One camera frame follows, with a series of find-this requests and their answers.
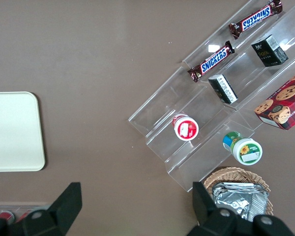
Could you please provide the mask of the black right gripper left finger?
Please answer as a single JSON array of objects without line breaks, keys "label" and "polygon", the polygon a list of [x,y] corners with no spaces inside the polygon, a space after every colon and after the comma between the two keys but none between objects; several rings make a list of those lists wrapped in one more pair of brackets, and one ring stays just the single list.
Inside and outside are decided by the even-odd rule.
[{"label": "black right gripper left finger", "polygon": [[31,212],[10,228],[11,236],[64,236],[82,209],[80,182],[72,182],[46,210]]}]

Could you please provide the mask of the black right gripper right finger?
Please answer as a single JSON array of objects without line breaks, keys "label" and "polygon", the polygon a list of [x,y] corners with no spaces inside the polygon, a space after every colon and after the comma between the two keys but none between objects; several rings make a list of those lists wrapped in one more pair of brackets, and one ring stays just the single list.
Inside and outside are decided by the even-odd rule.
[{"label": "black right gripper right finger", "polygon": [[198,220],[189,236],[252,236],[253,225],[233,211],[218,208],[201,182],[194,182],[192,204]]}]

